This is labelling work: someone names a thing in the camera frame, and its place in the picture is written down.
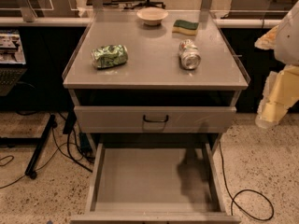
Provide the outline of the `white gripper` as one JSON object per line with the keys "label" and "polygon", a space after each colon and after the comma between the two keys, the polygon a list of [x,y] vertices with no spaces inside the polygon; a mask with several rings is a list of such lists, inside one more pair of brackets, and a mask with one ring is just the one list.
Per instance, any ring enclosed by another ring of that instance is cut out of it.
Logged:
{"label": "white gripper", "polygon": [[263,88],[255,124],[264,129],[278,125],[288,110],[299,101],[299,2],[281,20],[256,40],[258,49],[274,49],[275,58],[286,65],[271,71]]}

